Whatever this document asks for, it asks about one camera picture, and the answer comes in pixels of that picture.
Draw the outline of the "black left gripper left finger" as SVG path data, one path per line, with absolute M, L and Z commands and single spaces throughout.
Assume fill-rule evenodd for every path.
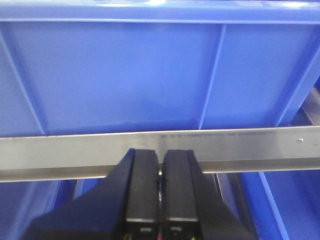
M 131 148 L 96 186 L 36 217 L 23 240 L 156 240 L 159 162 L 154 150 Z

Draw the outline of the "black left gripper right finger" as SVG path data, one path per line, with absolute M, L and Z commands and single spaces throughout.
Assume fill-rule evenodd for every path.
M 162 239 L 253 240 L 224 203 L 192 150 L 168 150 L 162 164 Z

